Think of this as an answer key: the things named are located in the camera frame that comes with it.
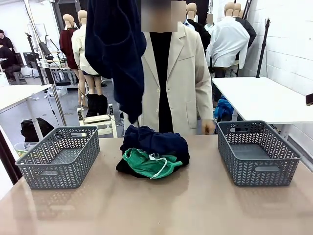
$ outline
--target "basket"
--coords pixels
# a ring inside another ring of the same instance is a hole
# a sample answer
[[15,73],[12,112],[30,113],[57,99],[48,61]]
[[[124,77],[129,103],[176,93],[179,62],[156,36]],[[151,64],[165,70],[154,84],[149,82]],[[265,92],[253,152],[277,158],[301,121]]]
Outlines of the basket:
[[288,186],[301,154],[263,121],[218,123],[218,149],[237,186]]
[[97,127],[59,127],[16,161],[31,189],[78,188],[100,152]]

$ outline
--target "stool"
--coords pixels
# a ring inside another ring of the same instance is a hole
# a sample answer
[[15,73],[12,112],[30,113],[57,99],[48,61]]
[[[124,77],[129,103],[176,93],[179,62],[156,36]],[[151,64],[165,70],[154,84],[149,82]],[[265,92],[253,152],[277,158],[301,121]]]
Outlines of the stool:
[[27,83],[21,71],[19,71],[19,72],[14,72],[13,75],[14,75],[14,77],[15,77],[15,81],[16,81],[16,84],[17,84],[17,85],[20,85],[21,82]]

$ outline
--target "pile of clothes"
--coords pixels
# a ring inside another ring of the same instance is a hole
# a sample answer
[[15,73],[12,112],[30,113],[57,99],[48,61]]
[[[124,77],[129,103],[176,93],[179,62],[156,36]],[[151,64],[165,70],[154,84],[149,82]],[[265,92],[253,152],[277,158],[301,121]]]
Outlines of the pile of clothes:
[[137,178],[160,179],[189,164],[188,144],[180,134],[158,133],[147,126],[130,126],[120,147],[116,170]]

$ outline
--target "green garment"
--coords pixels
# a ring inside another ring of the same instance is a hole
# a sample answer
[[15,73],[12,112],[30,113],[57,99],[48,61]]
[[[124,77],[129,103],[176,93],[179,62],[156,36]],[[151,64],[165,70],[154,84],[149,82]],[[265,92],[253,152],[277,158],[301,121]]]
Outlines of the green garment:
[[161,159],[159,161],[151,160],[149,154],[144,152],[143,150],[139,150],[136,148],[128,149],[124,154],[123,158],[127,161],[128,165],[138,174],[146,176],[150,179],[160,179],[166,177],[173,173],[174,167],[182,165],[182,162],[176,162],[177,157],[173,155],[162,155],[159,157],[155,157],[156,160],[160,158],[165,158],[167,160],[167,164],[165,165],[166,160]]

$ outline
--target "cream jacket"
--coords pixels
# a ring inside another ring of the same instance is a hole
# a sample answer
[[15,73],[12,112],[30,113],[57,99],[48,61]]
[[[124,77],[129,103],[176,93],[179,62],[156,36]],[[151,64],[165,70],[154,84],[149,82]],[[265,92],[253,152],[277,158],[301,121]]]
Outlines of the cream jacket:
[[[142,57],[145,91],[139,124],[158,131],[160,85],[150,33],[145,32],[145,37],[147,48]],[[197,107],[202,119],[213,119],[211,77],[200,35],[180,22],[178,31],[172,34],[166,90],[175,133],[184,136],[197,133]],[[126,115],[124,126],[125,129],[129,126]]]
[[91,75],[97,75],[98,73],[90,66],[85,57],[85,37],[86,25],[83,24],[80,29],[73,33],[72,36],[74,59],[80,70],[85,71]]

